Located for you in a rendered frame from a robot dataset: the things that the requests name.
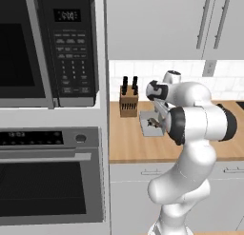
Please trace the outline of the black microwave oven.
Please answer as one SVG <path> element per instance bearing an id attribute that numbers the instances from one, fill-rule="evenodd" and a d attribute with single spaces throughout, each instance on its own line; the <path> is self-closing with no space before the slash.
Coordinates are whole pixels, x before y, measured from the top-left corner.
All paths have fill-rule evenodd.
<path id="1" fill-rule="evenodd" d="M 92 107 L 98 91 L 94 0 L 37 0 L 55 108 Z"/>

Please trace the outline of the grey base cupboard door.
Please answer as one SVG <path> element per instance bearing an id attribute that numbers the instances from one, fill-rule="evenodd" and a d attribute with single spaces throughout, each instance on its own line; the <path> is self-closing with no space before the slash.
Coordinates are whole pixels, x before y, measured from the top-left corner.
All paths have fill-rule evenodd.
<path id="1" fill-rule="evenodd" d="M 112 182 L 112 235 L 146 235 L 157 220 L 160 205 L 148 196 L 148 182 Z"/>
<path id="2" fill-rule="evenodd" d="M 244 215 L 244 180 L 210 180 L 211 194 L 188 216 L 194 232 L 235 231 Z"/>

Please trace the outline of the steel built-in oven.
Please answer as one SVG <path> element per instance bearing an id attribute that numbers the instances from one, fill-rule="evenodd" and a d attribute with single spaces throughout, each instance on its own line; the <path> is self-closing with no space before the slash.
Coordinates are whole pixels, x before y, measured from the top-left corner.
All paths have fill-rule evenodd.
<path id="1" fill-rule="evenodd" d="M 0 128 L 0 225 L 101 223 L 96 127 Z"/>

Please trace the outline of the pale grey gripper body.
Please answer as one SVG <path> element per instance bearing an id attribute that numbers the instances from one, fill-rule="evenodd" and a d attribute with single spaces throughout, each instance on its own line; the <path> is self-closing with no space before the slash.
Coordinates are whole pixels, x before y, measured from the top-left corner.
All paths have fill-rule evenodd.
<path id="1" fill-rule="evenodd" d="M 165 102 L 159 99 L 154 100 L 154 109 L 158 112 L 158 122 L 161 125 L 162 131 L 169 132 L 171 130 L 171 113 L 165 106 Z"/>

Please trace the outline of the black microwave door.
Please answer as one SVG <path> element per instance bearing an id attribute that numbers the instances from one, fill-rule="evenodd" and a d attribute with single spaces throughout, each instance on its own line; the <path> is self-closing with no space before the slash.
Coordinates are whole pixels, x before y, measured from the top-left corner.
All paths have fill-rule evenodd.
<path id="1" fill-rule="evenodd" d="M 0 0 L 0 108 L 47 108 L 26 0 Z"/>

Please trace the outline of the wide grey wall cupboard door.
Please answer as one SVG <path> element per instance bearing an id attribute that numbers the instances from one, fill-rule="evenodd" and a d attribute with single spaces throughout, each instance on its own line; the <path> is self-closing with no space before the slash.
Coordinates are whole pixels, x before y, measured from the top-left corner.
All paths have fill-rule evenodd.
<path id="1" fill-rule="evenodd" d="M 109 58 L 201 59 L 214 0 L 196 49 L 204 4 L 205 0 L 107 0 Z"/>

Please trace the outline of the grey food container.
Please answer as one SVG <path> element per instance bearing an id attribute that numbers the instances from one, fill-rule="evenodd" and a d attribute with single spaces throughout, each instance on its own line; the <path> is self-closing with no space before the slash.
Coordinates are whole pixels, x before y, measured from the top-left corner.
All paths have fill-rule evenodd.
<path id="1" fill-rule="evenodd" d="M 159 113 L 154 110 L 141 110 L 139 112 L 139 121 L 144 137 L 161 137 L 164 135 L 165 131 L 161 127 L 149 123 L 151 118 L 158 122 L 158 116 Z"/>

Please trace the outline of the white wall socket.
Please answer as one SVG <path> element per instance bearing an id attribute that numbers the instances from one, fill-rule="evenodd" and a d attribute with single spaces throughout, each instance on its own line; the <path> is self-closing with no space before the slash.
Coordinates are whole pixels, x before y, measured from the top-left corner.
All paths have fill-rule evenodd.
<path id="1" fill-rule="evenodd" d="M 217 63 L 216 60 L 206 60 L 202 76 L 203 77 L 213 77 L 216 63 Z"/>

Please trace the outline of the narrow grey wall cupboard door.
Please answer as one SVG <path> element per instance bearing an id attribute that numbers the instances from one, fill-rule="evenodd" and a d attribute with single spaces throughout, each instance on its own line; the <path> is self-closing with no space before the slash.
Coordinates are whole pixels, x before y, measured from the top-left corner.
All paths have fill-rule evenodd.
<path id="1" fill-rule="evenodd" d="M 244 0 L 230 0 L 218 49 L 214 49 L 225 0 L 214 0 L 212 18 L 203 58 L 206 60 L 244 60 Z"/>

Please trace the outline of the oven door with dark window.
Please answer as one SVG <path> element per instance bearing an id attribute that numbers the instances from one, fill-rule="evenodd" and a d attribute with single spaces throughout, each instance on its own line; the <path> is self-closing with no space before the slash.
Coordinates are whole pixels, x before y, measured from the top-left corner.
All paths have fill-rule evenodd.
<path id="1" fill-rule="evenodd" d="M 0 164 L 0 225 L 87 224 L 104 221 L 99 154 L 90 161 Z M 25 153 L 0 159 L 54 157 Z"/>

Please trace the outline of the wooden knife block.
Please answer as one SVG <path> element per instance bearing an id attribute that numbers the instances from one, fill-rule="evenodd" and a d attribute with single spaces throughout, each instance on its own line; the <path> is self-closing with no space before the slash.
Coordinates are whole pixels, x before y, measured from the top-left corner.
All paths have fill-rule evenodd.
<path id="1" fill-rule="evenodd" d="M 120 89 L 119 111 L 122 118 L 137 116 L 138 95 L 133 94 L 131 85 L 128 85 L 127 92 Z"/>

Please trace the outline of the grey drawer front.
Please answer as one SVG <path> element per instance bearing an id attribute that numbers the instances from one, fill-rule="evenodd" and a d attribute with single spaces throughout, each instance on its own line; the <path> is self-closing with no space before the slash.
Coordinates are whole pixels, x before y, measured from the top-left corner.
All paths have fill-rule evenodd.
<path id="1" fill-rule="evenodd" d="M 244 168 L 244 161 L 216 162 L 209 177 L 210 180 L 244 179 L 244 173 L 227 174 L 223 170 L 227 168 Z"/>
<path id="2" fill-rule="evenodd" d="M 147 170 L 160 170 L 162 174 L 167 172 L 173 167 L 173 163 L 141 163 L 141 164 L 111 164 L 110 175 L 112 183 L 124 182 L 148 182 L 157 176 L 144 176 L 141 171 Z"/>

